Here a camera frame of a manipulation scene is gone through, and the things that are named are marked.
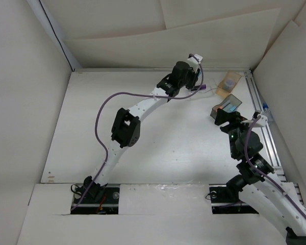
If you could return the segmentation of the clear spray bottle blue cap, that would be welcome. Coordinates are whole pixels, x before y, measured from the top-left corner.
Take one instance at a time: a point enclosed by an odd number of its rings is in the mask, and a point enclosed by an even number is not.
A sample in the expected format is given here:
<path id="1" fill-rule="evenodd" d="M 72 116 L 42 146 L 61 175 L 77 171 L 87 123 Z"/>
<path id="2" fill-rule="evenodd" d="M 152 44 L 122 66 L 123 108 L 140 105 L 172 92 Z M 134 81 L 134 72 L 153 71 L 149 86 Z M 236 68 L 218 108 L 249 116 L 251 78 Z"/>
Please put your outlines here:
<path id="1" fill-rule="evenodd" d="M 274 122 L 274 118 L 272 116 L 271 110 L 269 109 L 266 103 L 263 103 L 263 114 L 268 118 L 268 123 L 271 124 Z"/>

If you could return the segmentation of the black blue highlighter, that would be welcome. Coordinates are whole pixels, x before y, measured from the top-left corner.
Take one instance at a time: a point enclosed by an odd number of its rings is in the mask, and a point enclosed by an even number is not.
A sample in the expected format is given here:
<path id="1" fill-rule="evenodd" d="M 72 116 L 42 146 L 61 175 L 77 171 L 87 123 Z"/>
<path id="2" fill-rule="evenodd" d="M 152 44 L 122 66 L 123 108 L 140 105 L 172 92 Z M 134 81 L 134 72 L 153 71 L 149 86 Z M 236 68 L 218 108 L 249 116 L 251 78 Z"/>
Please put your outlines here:
<path id="1" fill-rule="evenodd" d="M 197 75 L 197 77 L 199 77 L 201 75 L 201 70 L 200 69 L 197 70 L 196 75 Z"/>

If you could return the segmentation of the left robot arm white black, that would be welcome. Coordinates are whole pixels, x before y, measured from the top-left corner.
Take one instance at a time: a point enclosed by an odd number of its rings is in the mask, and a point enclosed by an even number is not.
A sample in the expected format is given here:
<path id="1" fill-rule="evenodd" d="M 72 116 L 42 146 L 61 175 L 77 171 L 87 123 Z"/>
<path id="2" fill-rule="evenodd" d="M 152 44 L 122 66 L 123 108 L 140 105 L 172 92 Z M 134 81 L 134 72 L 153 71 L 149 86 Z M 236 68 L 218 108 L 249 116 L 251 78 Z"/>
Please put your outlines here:
<path id="1" fill-rule="evenodd" d="M 170 74 L 166 75 L 148 94 L 135 94 L 130 92 L 119 92 L 111 95 L 103 103 L 103 106 L 115 96 L 129 95 L 144 98 L 134 106 L 125 109 L 120 108 L 115 116 L 110 146 L 106 147 L 97 133 L 97 126 L 103 107 L 100 107 L 95 121 L 95 137 L 103 146 L 106 156 L 101 167 L 95 170 L 94 176 L 88 176 L 82 186 L 81 199 L 99 202 L 104 195 L 104 190 L 109 182 L 110 174 L 123 153 L 134 146 L 140 137 L 141 123 L 161 105 L 170 100 L 184 100 L 189 96 L 178 97 L 179 91 L 186 87 L 191 89 L 195 86 L 198 77 L 203 75 L 201 58 L 191 55 L 187 61 L 178 61 Z"/>

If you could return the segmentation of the purple highlighter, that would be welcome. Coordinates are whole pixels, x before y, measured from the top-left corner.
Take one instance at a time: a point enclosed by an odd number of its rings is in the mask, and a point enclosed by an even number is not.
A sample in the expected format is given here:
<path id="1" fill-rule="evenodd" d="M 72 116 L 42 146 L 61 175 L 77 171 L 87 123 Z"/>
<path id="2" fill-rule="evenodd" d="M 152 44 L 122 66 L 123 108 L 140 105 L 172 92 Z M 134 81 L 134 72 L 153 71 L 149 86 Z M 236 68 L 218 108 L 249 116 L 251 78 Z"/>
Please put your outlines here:
<path id="1" fill-rule="evenodd" d="M 190 91 L 200 91 L 200 90 L 205 90 L 206 89 L 206 85 L 203 84 L 201 86 L 194 86 L 193 88 L 190 89 Z"/>

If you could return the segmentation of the orange highlighter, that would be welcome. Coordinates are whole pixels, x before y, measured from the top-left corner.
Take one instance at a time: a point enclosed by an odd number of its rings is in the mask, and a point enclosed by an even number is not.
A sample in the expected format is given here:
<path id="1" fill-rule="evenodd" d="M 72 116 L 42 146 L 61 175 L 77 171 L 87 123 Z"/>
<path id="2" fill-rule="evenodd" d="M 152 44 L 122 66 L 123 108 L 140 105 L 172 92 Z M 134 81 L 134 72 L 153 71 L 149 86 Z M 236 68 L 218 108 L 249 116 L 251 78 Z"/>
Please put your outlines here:
<path id="1" fill-rule="evenodd" d="M 216 110 L 216 111 L 219 110 L 219 109 L 224 110 L 226 106 L 227 106 L 227 104 L 216 105 L 216 106 L 215 106 L 215 110 Z"/>

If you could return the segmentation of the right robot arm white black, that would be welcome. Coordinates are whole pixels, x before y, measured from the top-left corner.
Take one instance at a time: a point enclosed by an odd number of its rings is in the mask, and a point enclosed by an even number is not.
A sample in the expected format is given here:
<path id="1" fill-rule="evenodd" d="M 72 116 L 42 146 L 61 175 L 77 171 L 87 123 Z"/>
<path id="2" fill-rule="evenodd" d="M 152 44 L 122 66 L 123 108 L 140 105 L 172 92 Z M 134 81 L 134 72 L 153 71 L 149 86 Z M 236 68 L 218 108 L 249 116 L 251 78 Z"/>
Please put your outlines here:
<path id="1" fill-rule="evenodd" d="M 225 186 L 210 187 L 210 198 L 227 210 L 246 203 L 278 230 L 286 244 L 306 244 L 306 207 L 293 199 L 290 189 L 260 155 L 263 144 L 253 128 L 266 126 L 267 120 L 259 112 L 248 120 L 237 111 L 216 111 L 215 125 L 228 135 L 239 174 Z"/>

